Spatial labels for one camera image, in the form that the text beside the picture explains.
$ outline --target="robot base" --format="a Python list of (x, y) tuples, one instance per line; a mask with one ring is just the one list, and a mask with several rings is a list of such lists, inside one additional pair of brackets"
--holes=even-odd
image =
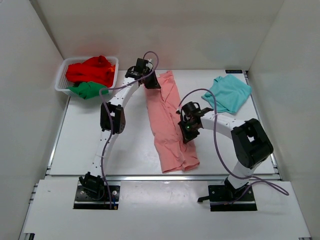
[(78, 183), (76, 189), (73, 209), (117, 210), (119, 208), (120, 186), (109, 185), (109, 187), (115, 202), (115, 205), (112, 204), (111, 209), (107, 186), (104, 186), (104, 190), (101, 193), (96, 194), (83, 187), (80, 183)]
[(210, 211), (211, 212), (239, 212), (239, 211), (257, 211), (255, 195), (252, 187), (238, 201), (232, 204), (219, 204), (231, 202), (241, 196), (243, 191), (239, 191), (235, 198), (232, 198), (230, 189), (225, 185), (209, 185)]

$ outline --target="white platform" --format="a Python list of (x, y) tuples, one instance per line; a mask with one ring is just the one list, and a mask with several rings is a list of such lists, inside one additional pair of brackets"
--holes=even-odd
[[(119, 86), (126, 71), (119, 71)], [(174, 70), (174, 78), (182, 98), (191, 90), (210, 88), (214, 78), (226, 76), (225, 70)], [(246, 82), (243, 74), (234, 74)], [(204, 92), (196, 92), (186, 99), (199, 102), (202, 108), (210, 107), (201, 96)], [(84, 175), (94, 159), (100, 141), (100, 107), (99, 97), (83, 100), (77, 97), (70, 99), (60, 138), (54, 155), (51, 175)], [(124, 110), (126, 118), (125, 130), (118, 137), (112, 148), (105, 172), (107, 175), (160, 175), (162, 174), (158, 153), (154, 146), (144, 89), (140, 87), (131, 97)], [(241, 107), (237, 119), (249, 120), (257, 118), (251, 97)], [(217, 136), (218, 146), (226, 165), (233, 169), (237, 162), (233, 142), (227, 137)], [(223, 175), (227, 174), (214, 149), (213, 132), (200, 130), (195, 139), (200, 165), (197, 169), (183, 173), (182, 171), (167, 174), (191, 175)], [(256, 170), (256, 174), (274, 174), (272, 161), (268, 158)]]
[(258, 211), (210, 212), (206, 181), (122, 181), (118, 210), (73, 209), (78, 179), (41, 180), (25, 233), (34, 240), (298, 240), (310, 237), (290, 182), (290, 196), (253, 187)]

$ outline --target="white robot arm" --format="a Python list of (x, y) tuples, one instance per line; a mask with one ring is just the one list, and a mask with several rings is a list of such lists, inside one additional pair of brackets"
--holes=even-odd
[[(134, 92), (139, 88), (140, 85), (144, 84), (147, 89), (160, 89), (160, 85), (158, 83), (156, 73), (151, 73), (153, 69), (153, 65), (151, 61), (138, 58), (136, 61), (136, 65), (130, 67), (126, 74), (125, 79), (122, 83), (123, 89), (117, 92), (114, 97), (106, 104), (109, 112), (111, 113), (112, 125), (111, 129), (110, 118), (108, 116), (106, 107), (104, 104), (101, 105), (101, 114), (100, 114), (100, 143), (95, 153), (95, 157), (92, 161), (92, 165), (90, 167), (90, 171), (85, 174), (84, 178), (79, 177), (79, 181), (81, 185), (87, 190), (98, 193), (101, 187), (104, 185), (104, 182), (101, 178), (102, 176), (102, 168), (101, 168), (101, 159), (102, 152), (104, 150), (102, 167), (107, 165), (107, 161), (111, 149), (118, 138), (119, 134), (123, 132), (126, 126), (125, 112), (124, 108), (126, 107), (129, 99), (134, 94)], [(112, 131), (112, 136), (106, 145), (109, 136)]]
[[(211, 108), (200, 109), (197, 102), (188, 102), (177, 113), (184, 143), (196, 138), (200, 128), (214, 130), (215, 113)], [(247, 185), (248, 177), (274, 149), (260, 122), (254, 118), (243, 121), (218, 115), (216, 131), (233, 141), (238, 162), (224, 184), (235, 194)]]

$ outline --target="white basket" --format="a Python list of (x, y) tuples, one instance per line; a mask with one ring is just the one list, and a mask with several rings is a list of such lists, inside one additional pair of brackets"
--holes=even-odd
[[(63, 61), (62, 65), (59, 68), (59, 71), (55, 78), (55, 90), (59, 92), (64, 92), (68, 96), (78, 96), (71, 90), (67, 89), (68, 87), (72, 87), (74, 85), (73, 82), (70, 82), (66, 78), (66, 72), (68, 70), (68, 66), (71, 64), (77, 64), (77, 63), (83, 63), (84, 61), (92, 58), (91, 56), (79, 56), (79, 57), (70, 57)], [(113, 78), (113, 84), (112, 88), (115, 87), (117, 76), (118, 76), (118, 68), (119, 68), (119, 60), (115, 56), (106, 56), (105, 57), (111, 65), (115, 65), (115, 71), (114, 71), (114, 78)]]

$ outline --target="pink shirt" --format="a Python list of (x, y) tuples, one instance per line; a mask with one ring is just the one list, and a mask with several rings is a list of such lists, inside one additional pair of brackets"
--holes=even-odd
[(154, 145), (159, 154), (163, 173), (189, 171), (199, 165), (193, 141), (183, 143), (176, 114), (180, 103), (178, 88), (172, 71), (157, 78), (161, 89), (144, 89)]

